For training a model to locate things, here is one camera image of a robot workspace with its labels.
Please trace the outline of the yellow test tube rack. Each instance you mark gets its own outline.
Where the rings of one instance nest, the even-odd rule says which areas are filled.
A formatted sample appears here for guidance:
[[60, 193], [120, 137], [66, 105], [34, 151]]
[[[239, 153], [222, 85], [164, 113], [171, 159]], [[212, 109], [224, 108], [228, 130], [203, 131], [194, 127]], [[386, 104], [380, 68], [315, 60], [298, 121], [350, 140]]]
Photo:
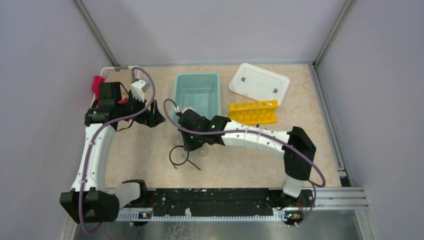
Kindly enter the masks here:
[[277, 123], [276, 100], [231, 103], [228, 117], [244, 125], [265, 125]]

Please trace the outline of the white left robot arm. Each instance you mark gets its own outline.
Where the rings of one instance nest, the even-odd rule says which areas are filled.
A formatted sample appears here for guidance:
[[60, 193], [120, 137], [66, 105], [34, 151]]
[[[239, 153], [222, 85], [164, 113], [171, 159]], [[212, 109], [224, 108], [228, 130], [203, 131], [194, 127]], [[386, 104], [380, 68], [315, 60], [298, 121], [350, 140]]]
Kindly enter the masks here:
[[165, 122], [156, 100], [145, 99], [150, 82], [133, 82], [126, 99], [122, 99], [121, 85], [100, 83], [96, 100], [84, 116], [85, 143], [80, 166], [70, 191], [61, 193], [59, 198], [60, 205], [78, 224], [114, 222], [120, 209], [131, 202], [144, 207], [150, 200], [141, 179], [126, 180], [115, 190], [106, 190], [106, 167], [119, 122], [130, 121], [149, 128]]

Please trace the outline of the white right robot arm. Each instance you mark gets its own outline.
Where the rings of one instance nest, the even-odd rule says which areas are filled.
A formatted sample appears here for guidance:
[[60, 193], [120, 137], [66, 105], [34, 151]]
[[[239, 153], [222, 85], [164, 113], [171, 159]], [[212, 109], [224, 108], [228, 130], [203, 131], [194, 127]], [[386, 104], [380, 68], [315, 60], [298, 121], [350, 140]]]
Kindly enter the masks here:
[[289, 131], [273, 131], [252, 127], [216, 115], [207, 119], [191, 108], [178, 112], [178, 125], [188, 152], [205, 144], [244, 147], [274, 155], [284, 161], [286, 174], [281, 199], [269, 197], [269, 204], [278, 210], [295, 206], [301, 200], [301, 189], [315, 168], [316, 146], [301, 127]]

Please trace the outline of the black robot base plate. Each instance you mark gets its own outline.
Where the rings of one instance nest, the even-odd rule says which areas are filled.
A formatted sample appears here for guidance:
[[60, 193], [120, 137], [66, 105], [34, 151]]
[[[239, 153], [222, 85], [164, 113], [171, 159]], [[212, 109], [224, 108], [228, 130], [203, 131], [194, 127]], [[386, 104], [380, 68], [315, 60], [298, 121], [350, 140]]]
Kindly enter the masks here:
[[301, 220], [314, 201], [310, 189], [292, 197], [280, 188], [151, 188], [121, 211], [139, 221], [285, 221]]

